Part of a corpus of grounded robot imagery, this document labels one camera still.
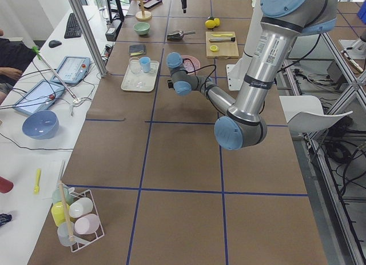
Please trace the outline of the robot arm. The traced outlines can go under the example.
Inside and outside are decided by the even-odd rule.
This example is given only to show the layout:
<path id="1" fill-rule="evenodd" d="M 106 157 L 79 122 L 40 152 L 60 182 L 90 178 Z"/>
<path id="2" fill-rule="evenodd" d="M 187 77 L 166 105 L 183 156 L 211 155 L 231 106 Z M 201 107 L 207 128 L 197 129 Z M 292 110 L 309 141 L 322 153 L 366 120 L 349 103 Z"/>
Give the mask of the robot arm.
<path id="1" fill-rule="evenodd" d="M 338 0 L 257 0 L 261 9 L 262 33 L 244 75 L 238 96 L 233 99 L 209 77 L 189 75 L 182 56 L 166 57 L 175 92 L 199 91 L 223 116 L 216 120 L 214 135 L 227 150 L 254 146 L 267 134 L 259 112 L 285 57 L 299 35 L 325 33 L 336 24 Z"/>

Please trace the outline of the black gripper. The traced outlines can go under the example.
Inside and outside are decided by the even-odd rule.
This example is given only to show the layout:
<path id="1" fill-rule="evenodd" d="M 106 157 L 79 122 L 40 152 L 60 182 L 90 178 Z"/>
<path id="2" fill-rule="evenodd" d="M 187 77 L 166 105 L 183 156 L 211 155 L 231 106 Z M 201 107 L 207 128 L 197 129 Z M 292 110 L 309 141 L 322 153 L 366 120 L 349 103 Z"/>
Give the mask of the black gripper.
<path id="1" fill-rule="evenodd" d="M 183 13 L 185 14 L 186 9 L 187 9 L 187 0 L 181 0 L 181 6 L 182 6 Z M 173 82 L 168 79 L 167 83 L 168 83 L 168 88 L 172 89 L 173 88 Z"/>

